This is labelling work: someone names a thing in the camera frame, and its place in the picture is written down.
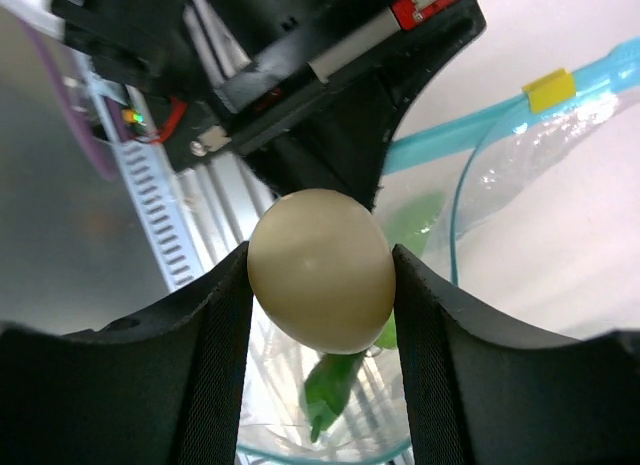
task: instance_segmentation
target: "green pepper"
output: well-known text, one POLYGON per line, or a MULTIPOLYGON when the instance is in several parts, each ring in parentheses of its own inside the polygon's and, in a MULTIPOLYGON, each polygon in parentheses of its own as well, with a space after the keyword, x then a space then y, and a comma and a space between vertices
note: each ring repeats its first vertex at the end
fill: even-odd
POLYGON ((365 352, 324 355, 304 382, 301 407, 311 426, 311 443, 342 414, 358 376, 365 352))
MULTIPOLYGON (((389 244, 394 246, 401 243, 417 257, 422 255, 427 247, 431 228, 440 216, 444 201, 443 193, 434 192, 420 196, 400 208, 383 227, 389 244)), ((398 348, 396 320, 393 313, 374 345, 387 350, 398 348)))

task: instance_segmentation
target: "black plastic part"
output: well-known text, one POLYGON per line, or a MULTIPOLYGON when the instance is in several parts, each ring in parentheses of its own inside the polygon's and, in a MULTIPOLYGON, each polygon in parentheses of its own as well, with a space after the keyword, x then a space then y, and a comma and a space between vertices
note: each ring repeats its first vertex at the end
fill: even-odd
POLYGON ((238 44, 255 57, 327 0, 208 0, 238 44))
POLYGON ((52 0, 64 42, 90 55, 102 77, 157 96, 201 93, 199 64, 182 14, 187 0, 52 0))
POLYGON ((252 303, 243 245, 101 332, 0 323, 0 463, 232 464, 252 303))
POLYGON ((640 333, 574 342, 394 260, 416 464, 640 463, 640 333))

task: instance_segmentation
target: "white egg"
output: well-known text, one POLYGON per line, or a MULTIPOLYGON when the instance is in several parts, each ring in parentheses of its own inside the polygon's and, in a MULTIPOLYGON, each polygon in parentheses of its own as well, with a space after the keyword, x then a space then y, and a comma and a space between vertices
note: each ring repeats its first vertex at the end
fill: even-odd
POLYGON ((322 352, 368 348, 393 309, 387 240, 366 208, 338 192, 304 190, 276 202, 253 232, 248 272, 269 318, 322 352))

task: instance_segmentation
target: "purple cable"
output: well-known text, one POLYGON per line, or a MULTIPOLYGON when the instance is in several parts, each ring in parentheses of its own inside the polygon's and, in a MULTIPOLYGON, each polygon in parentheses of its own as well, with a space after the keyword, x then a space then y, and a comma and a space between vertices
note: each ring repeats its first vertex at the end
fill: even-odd
POLYGON ((73 109, 71 100, 67 94, 66 86, 58 72, 58 67, 49 53, 47 46, 42 41, 39 32, 31 28, 23 20, 20 20, 20 23, 27 36, 31 39, 36 52, 40 55, 40 59, 44 64, 49 79, 51 80, 56 98, 58 99, 58 104, 62 109, 64 118, 67 120, 71 133, 73 133, 73 136, 78 141, 78 144, 85 156, 98 171, 100 176, 105 180, 114 180, 117 176, 117 169, 113 161, 113 157, 107 152, 107 150, 102 148, 98 140, 93 136, 89 125, 87 125, 87 122, 84 120, 82 115, 73 109))

